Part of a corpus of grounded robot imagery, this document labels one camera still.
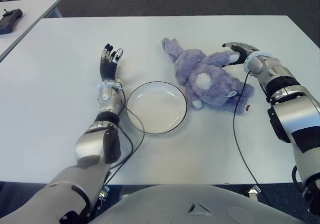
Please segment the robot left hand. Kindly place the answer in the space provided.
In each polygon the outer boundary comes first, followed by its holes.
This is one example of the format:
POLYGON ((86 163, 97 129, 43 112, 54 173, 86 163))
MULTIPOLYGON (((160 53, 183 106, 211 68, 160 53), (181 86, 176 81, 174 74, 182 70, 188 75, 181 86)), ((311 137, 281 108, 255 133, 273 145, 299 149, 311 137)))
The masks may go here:
POLYGON ((113 46, 109 43, 104 47, 101 53, 99 67, 102 81, 116 80, 116 70, 122 55, 122 48, 119 48, 117 51, 114 51, 113 46))

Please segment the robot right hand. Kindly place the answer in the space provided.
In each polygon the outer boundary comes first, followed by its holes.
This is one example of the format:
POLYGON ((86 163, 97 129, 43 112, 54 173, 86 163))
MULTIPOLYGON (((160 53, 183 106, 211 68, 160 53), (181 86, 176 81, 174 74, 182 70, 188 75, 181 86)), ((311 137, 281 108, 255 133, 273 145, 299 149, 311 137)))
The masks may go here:
POLYGON ((257 49, 256 47, 242 42, 227 42, 224 43, 222 47, 229 47, 232 51, 238 52, 240 55, 237 61, 230 62, 229 64, 225 64, 222 67, 242 64, 251 53, 259 51, 259 49, 257 49))

